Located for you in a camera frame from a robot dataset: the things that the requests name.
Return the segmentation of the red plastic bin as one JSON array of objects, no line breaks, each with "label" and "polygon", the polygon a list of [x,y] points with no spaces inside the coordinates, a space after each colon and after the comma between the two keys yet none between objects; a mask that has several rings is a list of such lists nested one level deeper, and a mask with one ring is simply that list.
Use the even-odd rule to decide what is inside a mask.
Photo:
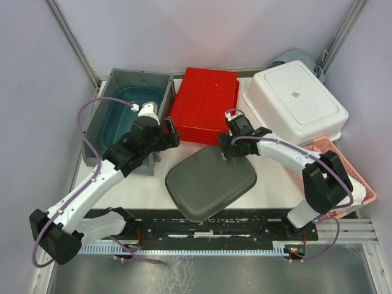
[{"label": "red plastic bin", "polygon": [[218,145],[228,132],[225,112],[236,108],[239,81],[236,72],[188,67],[170,117],[182,141]]}]

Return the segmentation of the dark grey plastic tray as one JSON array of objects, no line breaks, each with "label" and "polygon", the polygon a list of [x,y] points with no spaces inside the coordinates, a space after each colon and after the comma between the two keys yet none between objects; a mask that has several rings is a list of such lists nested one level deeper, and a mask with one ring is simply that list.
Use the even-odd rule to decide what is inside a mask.
[{"label": "dark grey plastic tray", "polygon": [[207,146],[175,165],[165,187],[179,212],[201,223],[255,186],[257,174],[246,157],[224,160],[218,146]]}]

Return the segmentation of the large white plastic tub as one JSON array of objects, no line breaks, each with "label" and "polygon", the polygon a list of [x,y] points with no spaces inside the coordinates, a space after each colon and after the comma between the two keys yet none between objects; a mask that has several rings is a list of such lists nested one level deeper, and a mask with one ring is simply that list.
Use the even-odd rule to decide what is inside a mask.
[{"label": "large white plastic tub", "polygon": [[260,124],[296,145],[339,139],[348,111],[299,60],[256,73],[243,99]]}]

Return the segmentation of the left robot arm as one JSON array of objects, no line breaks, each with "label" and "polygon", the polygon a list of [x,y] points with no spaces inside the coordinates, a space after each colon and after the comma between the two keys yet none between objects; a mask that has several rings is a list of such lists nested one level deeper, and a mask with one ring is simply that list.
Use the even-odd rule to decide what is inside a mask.
[{"label": "left robot arm", "polygon": [[64,265],[85,245],[117,235],[123,239],[132,237],[134,217],[122,208],[110,208],[93,219],[85,216],[151,153],[176,148],[179,141],[180,134],[170,117],[163,124],[150,116],[137,118],[130,132],[104,152],[93,172],[79,186],[46,211],[36,209],[31,213],[33,249],[41,247],[54,262]]}]

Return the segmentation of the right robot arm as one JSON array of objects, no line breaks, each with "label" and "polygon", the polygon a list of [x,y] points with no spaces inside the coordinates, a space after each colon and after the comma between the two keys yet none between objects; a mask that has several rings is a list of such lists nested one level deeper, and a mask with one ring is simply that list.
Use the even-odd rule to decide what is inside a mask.
[{"label": "right robot arm", "polygon": [[218,136],[222,157],[257,155],[274,160],[303,179],[304,197],[287,214],[281,232],[296,239],[308,223],[328,214],[332,209],[349,207],[354,202],[353,185],[337,153],[318,153],[294,145],[265,127],[254,129],[243,115],[225,113],[229,133]]}]

